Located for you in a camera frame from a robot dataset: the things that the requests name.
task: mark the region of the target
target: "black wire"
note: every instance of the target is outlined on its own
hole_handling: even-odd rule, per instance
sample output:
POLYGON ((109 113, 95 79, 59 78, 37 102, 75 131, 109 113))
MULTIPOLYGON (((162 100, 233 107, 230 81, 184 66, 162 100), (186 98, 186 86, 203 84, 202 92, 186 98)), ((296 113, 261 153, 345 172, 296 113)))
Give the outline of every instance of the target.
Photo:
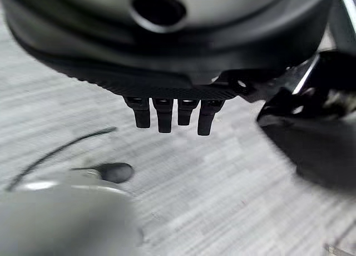
POLYGON ((93 136, 97 136, 97 135, 103 135, 103 134, 108 134, 109 132, 114 132, 116 131, 117 128, 116 127, 111 127, 111 128, 106 128, 103 129, 101 131, 98 132, 94 132, 82 137, 79 137, 63 146, 60 146, 59 148, 47 153, 44 157, 40 158, 39 160, 35 161, 34 163, 32 163, 31 165, 29 165, 28 167, 26 167, 26 169, 24 169, 20 174, 18 174, 11 182, 10 184, 5 188, 6 191, 12 191, 17 185, 18 183, 20 183, 22 181, 22 179, 28 175, 31 171, 33 171, 39 164, 43 163, 44 161, 46 161, 47 159, 49 159, 50 157, 52 157, 53 155, 61 152, 62 150, 66 149, 69 146, 72 146, 84 139, 93 137, 93 136))

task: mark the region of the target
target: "black machine part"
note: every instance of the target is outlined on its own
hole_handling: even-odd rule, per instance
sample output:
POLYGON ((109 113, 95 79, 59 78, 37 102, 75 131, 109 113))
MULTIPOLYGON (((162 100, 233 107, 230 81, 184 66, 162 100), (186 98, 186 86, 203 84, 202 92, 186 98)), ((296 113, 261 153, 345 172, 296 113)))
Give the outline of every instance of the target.
POLYGON ((160 132, 171 131, 174 99, 179 100, 179 125, 189 124, 201 101, 198 134, 208 135, 226 100, 257 100, 263 91, 257 84, 279 80, 313 56, 333 0, 254 0, 251 5, 258 8, 232 19, 236 7, 231 5, 220 23, 192 17, 204 12, 189 1, 132 0, 129 9, 167 31, 148 28, 124 4, 118 12, 122 8, 133 16, 130 22, 100 16, 99 9, 74 0, 2 1, 10 30, 28 53, 69 77, 123 96, 137 127, 150 127, 150 98, 160 132), (183 19, 187 24, 179 24, 183 19))

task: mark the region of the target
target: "gray carpet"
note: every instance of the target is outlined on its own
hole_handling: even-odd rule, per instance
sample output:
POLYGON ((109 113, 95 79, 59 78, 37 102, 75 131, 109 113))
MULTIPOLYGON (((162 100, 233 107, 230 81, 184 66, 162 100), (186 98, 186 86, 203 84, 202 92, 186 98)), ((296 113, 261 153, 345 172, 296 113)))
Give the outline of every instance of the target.
POLYGON ((26 55, 0 25, 0 183, 75 137, 119 131, 75 145, 35 175, 124 161, 144 255, 324 255, 324 244, 356 254, 352 194, 297 178, 295 167, 255 124, 262 102, 228 101, 209 137, 197 111, 171 134, 135 128, 119 96, 64 77, 26 55))

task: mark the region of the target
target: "black rubber tip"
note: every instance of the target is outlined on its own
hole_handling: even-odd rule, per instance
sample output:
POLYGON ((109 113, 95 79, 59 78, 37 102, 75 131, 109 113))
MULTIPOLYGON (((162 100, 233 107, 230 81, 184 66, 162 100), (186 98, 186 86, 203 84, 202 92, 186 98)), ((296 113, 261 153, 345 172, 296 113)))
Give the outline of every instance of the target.
POLYGON ((211 124, 214 120, 215 114, 212 115, 199 115, 198 121, 198 135, 208 136, 210 135, 211 124))

